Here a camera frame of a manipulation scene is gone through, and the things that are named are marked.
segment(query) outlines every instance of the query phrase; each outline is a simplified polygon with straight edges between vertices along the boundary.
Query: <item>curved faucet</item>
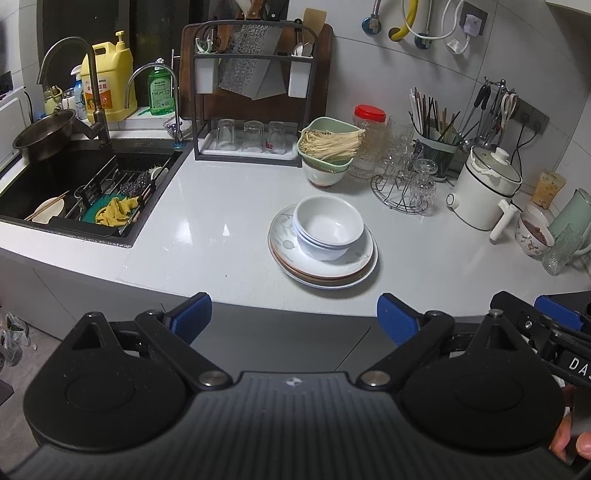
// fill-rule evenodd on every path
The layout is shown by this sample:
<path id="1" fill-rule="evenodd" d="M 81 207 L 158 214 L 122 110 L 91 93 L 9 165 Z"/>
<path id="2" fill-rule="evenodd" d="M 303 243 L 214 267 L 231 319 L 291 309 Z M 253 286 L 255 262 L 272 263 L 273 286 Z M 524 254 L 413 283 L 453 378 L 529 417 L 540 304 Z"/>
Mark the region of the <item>curved faucet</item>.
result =
<path id="1" fill-rule="evenodd" d="M 109 134 L 109 127 L 107 126 L 107 117 L 102 105 L 100 104 L 100 92 L 99 92 L 99 79 L 96 75 L 96 56 L 95 50 L 92 46 L 81 37 L 67 37 L 62 38 L 59 42 L 55 43 L 43 57 L 41 67 L 39 68 L 39 75 L 37 76 L 37 83 L 40 85 L 43 81 L 44 76 L 47 73 L 47 67 L 51 62 L 53 56 L 57 51 L 68 43 L 78 43 L 84 47 L 86 54 L 88 55 L 88 68 L 90 70 L 90 85 L 92 87 L 92 99 L 95 103 L 95 110 L 92 114 L 95 117 L 95 123 L 88 127 L 84 122 L 76 122 L 76 125 L 80 128 L 82 133 L 88 138 L 99 137 L 99 143 L 101 147 L 106 147 L 111 144 L 111 135 Z"/>
<path id="2" fill-rule="evenodd" d="M 134 81 L 141 72 L 149 68 L 158 67 L 159 69 L 164 69 L 168 71 L 173 77 L 173 97 L 174 97 L 174 121 L 176 122 L 176 131 L 174 133 L 174 143 L 176 145 L 180 145 L 183 143 L 183 134 L 181 133 L 181 122 L 178 116 L 178 81 L 177 76 L 172 68 L 165 65 L 164 63 L 157 63 L 155 61 L 151 63 L 147 63 L 146 65 L 140 67 L 135 72 L 131 74 L 129 81 L 127 82 L 127 88 L 125 89 L 125 103 L 124 107 L 129 108 L 129 89 L 131 88 L 131 82 Z"/>

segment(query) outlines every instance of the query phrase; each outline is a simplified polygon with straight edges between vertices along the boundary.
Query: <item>human hand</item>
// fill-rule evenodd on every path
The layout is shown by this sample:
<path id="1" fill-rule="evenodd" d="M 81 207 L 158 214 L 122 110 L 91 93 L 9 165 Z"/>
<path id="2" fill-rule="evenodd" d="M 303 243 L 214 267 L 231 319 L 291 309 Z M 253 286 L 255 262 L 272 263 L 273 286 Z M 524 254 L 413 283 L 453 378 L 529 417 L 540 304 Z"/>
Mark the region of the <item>human hand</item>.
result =
<path id="1" fill-rule="evenodd" d="M 574 385 L 567 385 L 562 389 L 564 395 L 564 401 L 567 407 L 573 408 L 574 391 L 576 387 Z M 566 446 L 570 442 L 570 429 L 573 422 L 572 412 L 564 416 L 554 439 L 550 444 L 550 450 L 562 461 L 566 461 Z M 577 439 L 577 453 L 586 460 L 591 460 L 591 432 L 582 433 Z"/>

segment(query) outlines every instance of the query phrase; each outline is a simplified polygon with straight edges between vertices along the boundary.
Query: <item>jar with red lid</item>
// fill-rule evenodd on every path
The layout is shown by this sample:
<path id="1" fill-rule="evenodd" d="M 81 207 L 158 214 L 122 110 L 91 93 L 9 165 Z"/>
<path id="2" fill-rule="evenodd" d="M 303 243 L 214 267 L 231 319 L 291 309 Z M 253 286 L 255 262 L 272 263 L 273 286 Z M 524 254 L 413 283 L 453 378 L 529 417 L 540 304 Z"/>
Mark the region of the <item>jar with red lid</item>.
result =
<path id="1" fill-rule="evenodd" d="M 376 163 L 382 157 L 388 137 L 386 112 L 372 105 L 358 105 L 353 114 L 353 124 L 365 130 L 348 172 L 354 179 L 368 181 L 374 174 Z"/>

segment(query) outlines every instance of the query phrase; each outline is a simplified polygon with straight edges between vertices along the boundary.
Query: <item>green basket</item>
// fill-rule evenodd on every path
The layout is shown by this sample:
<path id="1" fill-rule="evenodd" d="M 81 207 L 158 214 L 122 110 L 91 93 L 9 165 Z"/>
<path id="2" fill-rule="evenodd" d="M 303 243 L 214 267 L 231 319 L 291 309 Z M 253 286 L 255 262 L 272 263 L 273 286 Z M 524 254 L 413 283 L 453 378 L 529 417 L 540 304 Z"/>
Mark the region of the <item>green basket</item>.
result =
<path id="1" fill-rule="evenodd" d="M 321 116 L 320 118 L 317 118 L 316 120 L 314 120 L 306 128 L 304 128 L 302 130 L 302 133 L 306 130 L 325 130 L 327 132 L 331 132 L 334 134 L 342 134 L 342 133 L 347 133 L 347 132 L 356 132 L 359 130 L 359 128 L 357 128 L 354 125 L 346 124 L 345 122 L 341 122 L 340 120 L 335 120 L 334 118 L 329 118 L 327 116 Z M 332 173 L 342 173 L 345 170 L 347 170 L 347 168 L 349 168 L 349 166 L 351 165 L 351 162 L 353 161 L 353 159 L 351 158 L 350 160 L 340 160 L 336 163 L 330 163 L 330 162 L 327 162 L 324 160 L 319 160 L 318 158 L 314 158 L 309 155 L 306 155 L 305 153 L 302 152 L 302 150 L 300 150 L 301 139 L 302 139 L 302 137 L 300 137 L 300 139 L 298 140 L 297 151 L 300 153 L 300 155 L 303 158 L 306 159 L 306 163 L 308 165 L 310 165 L 311 167 L 318 168 L 319 170 L 329 171 Z"/>

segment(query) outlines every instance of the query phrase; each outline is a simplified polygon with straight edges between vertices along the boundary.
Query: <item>kitchen countertop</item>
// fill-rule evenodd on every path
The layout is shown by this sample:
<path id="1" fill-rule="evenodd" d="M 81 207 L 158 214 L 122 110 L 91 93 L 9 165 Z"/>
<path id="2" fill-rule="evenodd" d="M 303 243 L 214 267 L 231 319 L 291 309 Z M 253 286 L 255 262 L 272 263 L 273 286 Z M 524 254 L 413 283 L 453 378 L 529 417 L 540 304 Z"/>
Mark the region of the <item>kitchen countertop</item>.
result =
<path id="1" fill-rule="evenodd" d="M 0 179 L 3 189 L 22 169 Z M 369 186 L 345 179 L 324 191 L 301 169 L 194 161 L 191 153 L 172 179 L 132 248 L 69 238 L 0 222 L 0 248 L 66 270 L 182 296 L 208 292 L 221 303 L 269 309 L 374 316 L 380 294 L 391 292 L 419 312 L 475 316 L 507 290 L 525 301 L 542 294 L 591 289 L 580 261 L 548 275 L 513 238 L 513 226 L 493 245 L 488 233 L 445 207 L 448 184 L 438 184 L 431 216 L 382 205 Z M 273 217 L 306 196 L 337 194 L 361 213 L 379 248 L 376 271 L 347 290 L 302 286 L 276 265 L 267 247 Z"/>

